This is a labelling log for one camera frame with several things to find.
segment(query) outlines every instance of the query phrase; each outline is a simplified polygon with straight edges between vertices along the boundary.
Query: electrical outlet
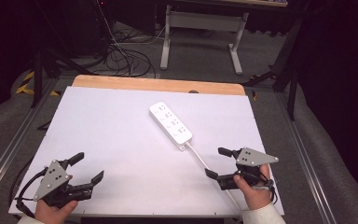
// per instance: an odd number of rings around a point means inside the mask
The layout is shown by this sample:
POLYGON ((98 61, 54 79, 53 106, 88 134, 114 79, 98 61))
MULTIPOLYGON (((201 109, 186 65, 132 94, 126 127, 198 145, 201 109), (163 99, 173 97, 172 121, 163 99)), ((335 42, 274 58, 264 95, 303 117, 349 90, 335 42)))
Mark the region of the electrical outlet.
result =
POLYGON ((185 124, 164 103, 158 102, 149 107, 149 114, 171 141, 181 150, 190 143, 193 134, 185 124))

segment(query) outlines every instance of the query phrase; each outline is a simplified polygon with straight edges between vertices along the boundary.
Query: human hand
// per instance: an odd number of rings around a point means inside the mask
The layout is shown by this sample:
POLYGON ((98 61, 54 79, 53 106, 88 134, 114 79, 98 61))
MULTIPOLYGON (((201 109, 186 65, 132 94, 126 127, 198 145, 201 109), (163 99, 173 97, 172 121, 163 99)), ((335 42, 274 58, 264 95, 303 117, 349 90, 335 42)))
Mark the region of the human hand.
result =
POLYGON ((36 205, 35 219, 45 224, 63 224, 66 218, 77 207, 77 201, 71 201, 63 208, 50 207, 45 201, 39 200, 36 205))
MULTIPOLYGON (((269 179, 269 166, 263 164, 260 166, 260 172, 269 179)), ((253 189, 248 183, 239 175, 234 175, 234 181, 238 188, 242 191, 245 201, 249 209, 256 210, 265 207, 271 203, 271 192, 265 189, 253 189)))

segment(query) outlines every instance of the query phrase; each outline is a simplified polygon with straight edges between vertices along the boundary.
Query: power strip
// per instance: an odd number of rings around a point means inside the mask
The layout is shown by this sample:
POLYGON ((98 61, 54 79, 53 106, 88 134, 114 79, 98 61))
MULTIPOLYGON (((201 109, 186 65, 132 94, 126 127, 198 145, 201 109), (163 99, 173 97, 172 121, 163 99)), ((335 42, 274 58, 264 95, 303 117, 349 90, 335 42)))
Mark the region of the power strip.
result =
POLYGON ((193 134, 170 108, 158 102, 149 107, 149 114, 171 141, 180 150, 185 150, 185 145, 190 143, 193 134))

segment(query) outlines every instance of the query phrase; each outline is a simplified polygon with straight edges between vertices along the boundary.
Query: gray floor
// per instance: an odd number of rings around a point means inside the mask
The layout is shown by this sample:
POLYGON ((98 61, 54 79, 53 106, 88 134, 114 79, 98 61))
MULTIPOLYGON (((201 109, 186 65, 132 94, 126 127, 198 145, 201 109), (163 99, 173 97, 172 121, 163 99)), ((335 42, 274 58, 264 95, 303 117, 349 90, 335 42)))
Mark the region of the gray floor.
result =
MULTIPOLYGON (((238 49, 244 75, 237 76, 227 50, 234 37, 230 33, 216 32, 201 37, 192 31, 176 31, 171 37, 166 71, 159 69, 162 40, 122 48, 147 55, 158 78, 239 83, 249 80, 251 75, 267 72, 284 41, 284 36, 245 32, 238 49)), ((26 74, 26 71, 19 74, 11 99, 0 105, 0 223, 17 222, 7 213, 10 187, 44 137, 45 132, 37 127, 53 118, 61 100, 61 96, 48 96, 39 107, 30 109, 33 95, 15 93, 26 74)), ((60 79, 45 80, 45 83, 51 84, 55 91, 64 92, 74 77, 73 72, 66 72, 60 79)), ((251 102, 267 153, 280 158, 272 169, 278 179, 283 218, 287 223, 358 223, 358 185, 328 134, 308 109, 301 89, 296 98, 296 121, 292 122, 284 109, 287 93, 273 92, 272 82, 267 80, 246 91, 256 92, 257 99, 251 102)))

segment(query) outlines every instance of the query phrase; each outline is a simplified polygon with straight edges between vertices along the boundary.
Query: table leg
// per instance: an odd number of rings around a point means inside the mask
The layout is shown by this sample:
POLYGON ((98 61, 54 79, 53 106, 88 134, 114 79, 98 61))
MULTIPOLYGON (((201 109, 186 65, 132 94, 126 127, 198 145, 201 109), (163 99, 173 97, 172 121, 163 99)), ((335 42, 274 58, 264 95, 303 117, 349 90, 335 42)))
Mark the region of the table leg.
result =
POLYGON ((228 49, 231 55, 231 60, 232 63, 234 64, 235 74, 237 75, 242 75, 242 68, 241 68, 240 59, 238 58, 237 48, 238 45, 240 44, 242 33, 243 30, 245 29, 246 21, 248 20, 248 15, 249 15, 248 13, 243 13, 242 20, 240 21, 240 25, 238 27, 235 43, 228 45, 228 49))
POLYGON ((167 70, 168 58, 170 56, 170 15, 171 15, 171 6, 167 5, 167 10, 165 13, 164 45, 162 47, 161 64, 159 65, 159 67, 162 70, 167 70))

